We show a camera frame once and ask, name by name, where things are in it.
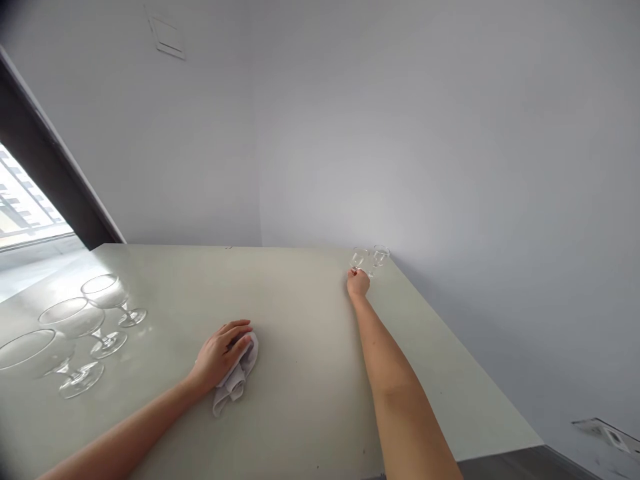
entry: forearm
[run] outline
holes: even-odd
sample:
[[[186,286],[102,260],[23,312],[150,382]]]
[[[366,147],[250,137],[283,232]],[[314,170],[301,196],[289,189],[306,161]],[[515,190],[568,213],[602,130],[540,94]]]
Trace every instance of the forearm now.
[[[400,387],[420,387],[407,358],[364,296],[351,298],[374,398]]]
[[[200,398],[182,382],[118,423],[40,480],[124,479],[158,439]]]
[[[462,479],[409,361],[364,295],[351,302],[389,480]]]

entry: table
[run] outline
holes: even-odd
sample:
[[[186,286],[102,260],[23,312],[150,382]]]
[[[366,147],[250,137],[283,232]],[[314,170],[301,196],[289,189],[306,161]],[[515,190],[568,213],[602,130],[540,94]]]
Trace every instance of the table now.
[[[383,461],[357,324],[345,291],[348,249],[102,245],[0,304],[0,345],[39,328],[54,303],[112,272],[148,317],[103,360],[88,392],[61,377],[0,379],[3,458],[31,479],[175,384],[220,325],[252,320],[260,342],[242,398],[219,419],[209,396],[178,421],[136,479],[349,479]],[[542,441],[393,262],[368,297],[411,362],[456,460]],[[117,328],[107,311],[103,331]],[[91,338],[72,365],[88,363]]]

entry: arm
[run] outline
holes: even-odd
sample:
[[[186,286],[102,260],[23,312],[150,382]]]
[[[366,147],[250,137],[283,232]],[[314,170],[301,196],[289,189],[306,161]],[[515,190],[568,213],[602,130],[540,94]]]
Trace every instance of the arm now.
[[[127,478],[164,432],[224,378],[249,337],[243,337],[230,349],[227,346],[236,336],[251,330],[249,320],[222,326],[205,342],[193,370],[184,380],[58,464],[40,480]]]
[[[418,377],[366,298],[367,274],[347,275],[387,478],[462,480]]]

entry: wine glass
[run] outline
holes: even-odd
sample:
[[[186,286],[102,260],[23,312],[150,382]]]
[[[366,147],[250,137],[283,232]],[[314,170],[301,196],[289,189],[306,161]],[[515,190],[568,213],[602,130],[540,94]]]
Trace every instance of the wine glass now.
[[[356,247],[353,249],[353,255],[351,256],[351,268],[356,271],[360,268],[360,265],[369,256],[369,250]]]
[[[115,353],[127,341],[124,332],[113,332],[103,336],[100,330],[105,320],[105,311],[94,307],[86,298],[64,300],[46,309],[38,318],[44,328],[52,328],[76,339],[91,335],[100,340],[91,348],[91,356],[102,359]]]
[[[147,316],[146,309],[129,310],[127,308],[129,292],[120,278],[112,273],[89,280],[80,287],[80,291],[92,305],[98,308],[122,310],[124,315],[118,321],[118,325],[122,328],[134,327]]]
[[[391,252],[384,245],[376,245],[373,248],[373,268],[369,274],[369,278],[375,276],[376,269],[382,267],[387,259],[391,256]]]
[[[90,389],[105,370],[98,361],[78,370],[70,368],[73,350],[73,342],[63,333],[52,329],[32,331],[0,347],[0,373],[32,379],[59,373],[65,382],[58,392],[70,399]]]

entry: hand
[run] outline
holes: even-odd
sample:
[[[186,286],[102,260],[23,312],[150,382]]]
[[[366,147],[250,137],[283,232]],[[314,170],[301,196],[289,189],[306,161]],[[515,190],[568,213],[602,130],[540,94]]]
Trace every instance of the hand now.
[[[369,276],[364,270],[350,269],[347,272],[347,292],[351,299],[354,297],[366,297],[369,290]]]
[[[220,383],[231,366],[240,358],[242,350],[251,340],[250,337],[245,335],[231,348],[229,344],[239,335],[253,330],[249,326],[250,322],[250,320],[236,320],[226,323],[202,346],[195,366],[185,379],[185,382],[198,395],[204,395]]]

